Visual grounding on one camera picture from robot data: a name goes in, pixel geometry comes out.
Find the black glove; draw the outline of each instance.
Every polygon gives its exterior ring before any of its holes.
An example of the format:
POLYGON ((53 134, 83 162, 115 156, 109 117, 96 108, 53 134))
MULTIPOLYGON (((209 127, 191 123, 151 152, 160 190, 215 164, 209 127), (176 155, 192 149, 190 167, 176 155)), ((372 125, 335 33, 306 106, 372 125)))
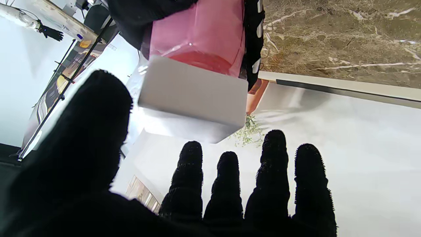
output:
POLYGON ((38 28, 39 33, 43 33, 45 38, 51 37, 55 39, 56 41, 62 41, 63 40, 63 32, 51 29, 50 27, 47 27, 41 23, 40 20, 38 20, 39 24, 41 25, 38 28))
POLYGON ((104 71, 79 88, 37 155, 9 185, 0 236, 334 237, 336 222, 319 151, 296 153, 296 213, 288 216, 288 154, 284 134, 269 132, 243 218, 240 171, 234 152, 222 154, 212 196, 202 218, 202 147, 188 142, 180 153, 159 216, 137 200, 109 192, 127 136, 132 98, 104 71))
POLYGON ((159 216, 178 223, 202 226, 216 236, 240 236, 241 233, 255 233, 255 236, 336 236, 335 214, 325 167, 313 145, 301 145, 296 152, 296 213, 292 218, 287 208, 290 198, 288 154, 282 131, 270 131, 264 139, 256 188, 248 199, 244 219, 240 171, 234 152, 225 152, 218 162, 218 175, 202 219, 202 161, 200 143, 186 143, 159 216))

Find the white wall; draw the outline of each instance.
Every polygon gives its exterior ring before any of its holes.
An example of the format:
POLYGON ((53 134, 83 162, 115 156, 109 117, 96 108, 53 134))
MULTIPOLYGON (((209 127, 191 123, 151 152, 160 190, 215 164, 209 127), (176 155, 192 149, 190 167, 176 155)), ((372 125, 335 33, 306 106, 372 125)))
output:
MULTIPOLYGON (((32 11, 25 1, 16 0, 13 6, 32 11)), ((53 2, 65 5, 65 0, 53 2)), ((81 12, 75 17, 81 20, 81 12)), ((45 39, 3 18, 0 29, 0 143, 21 146, 32 106, 57 67, 54 61, 62 59, 72 39, 45 39)))
MULTIPOLYGON (((421 235, 421 110, 270 84, 256 116, 267 131, 282 129, 287 137, 290 214, 294 214, 295 150, 302 143, 313 143, 325 161, 338 236, 421 235)), ((186 140, 143 135, 135 143, 135 154, 129 154, 130 162, 165 196, 186 140)), ((255 187, 261 148, 235 147, 233 139, 202 146, 204 207, 225 151, 239 157, 245 207, 255 187)))

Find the marble countertop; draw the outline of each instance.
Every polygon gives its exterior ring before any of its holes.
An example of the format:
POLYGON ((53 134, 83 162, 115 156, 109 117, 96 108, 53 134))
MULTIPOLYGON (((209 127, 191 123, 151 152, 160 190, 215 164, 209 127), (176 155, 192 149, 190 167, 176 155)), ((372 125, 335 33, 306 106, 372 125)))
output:
POLYGON ((421 89, 421 1, 264 5, 262 70, 421 89))

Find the robotic hand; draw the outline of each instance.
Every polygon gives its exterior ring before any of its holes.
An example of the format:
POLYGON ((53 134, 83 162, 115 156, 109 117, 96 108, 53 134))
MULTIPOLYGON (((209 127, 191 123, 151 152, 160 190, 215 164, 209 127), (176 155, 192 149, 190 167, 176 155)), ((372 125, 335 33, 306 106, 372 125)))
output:
POLYGON ((43 25, 41 20, 33 19, 24 13, 24 10, 20 8, 15 8, 0 3, 0 16, 15 23, 16 25, 35 30, 39 33, 43 33, 45 38, 51 37, 57 41, 63 40, 63 32, 51 29, 50 27, 43 25))
POLYGON ((55 39, 56 41, 62 41, 63 40, 63 32, 51 29, 50 27, 47 27, 41 23, 40 20, 37 20, 37 22, 40 24, 40 27, 38 28, 38 32, 44 34, 45 38, 51 37, 55 39))

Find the pink bag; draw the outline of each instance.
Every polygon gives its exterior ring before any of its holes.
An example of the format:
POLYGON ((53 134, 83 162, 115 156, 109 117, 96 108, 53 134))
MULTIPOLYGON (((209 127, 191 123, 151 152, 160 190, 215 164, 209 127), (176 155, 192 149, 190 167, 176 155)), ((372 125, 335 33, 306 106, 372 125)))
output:
POLYGON ((150 55, 238 77, 245 51, 243 0, 199 0, 154 22, 150 55))

